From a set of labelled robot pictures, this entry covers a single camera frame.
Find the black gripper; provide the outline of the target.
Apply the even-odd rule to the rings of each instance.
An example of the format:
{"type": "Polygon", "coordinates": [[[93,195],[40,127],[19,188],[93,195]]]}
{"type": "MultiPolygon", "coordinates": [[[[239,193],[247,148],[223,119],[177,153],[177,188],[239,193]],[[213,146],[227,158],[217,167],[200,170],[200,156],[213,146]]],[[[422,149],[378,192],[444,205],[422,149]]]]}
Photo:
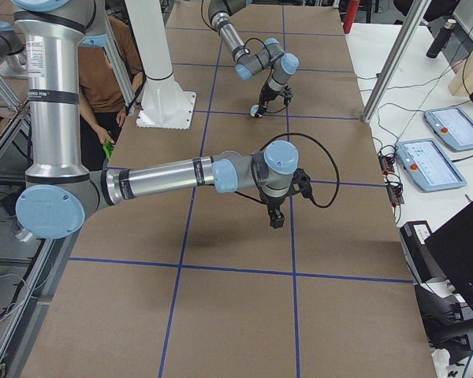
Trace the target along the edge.
{"type": "Polygon", "coordinates": [[[286,84],[278,89],[273,89],[268,82],[263,84],[259,94],[259,113],[264,116],[267,112],[269,102],[275,100],[278,96],[284,99],[284,105],[287,106],[292,100],[292,90],[286,84]]]}
{"type": "Polygon", "coordinates": [[[303,169],[298,168],[294,173],[286,175],[270,170],[266,182],[259,187],[259,197],[263,204],[268,206],[272,228],[283,227],[285,216],[279,206],[287,197],[297,194],[312,199],[311,178],[303,169]]]}

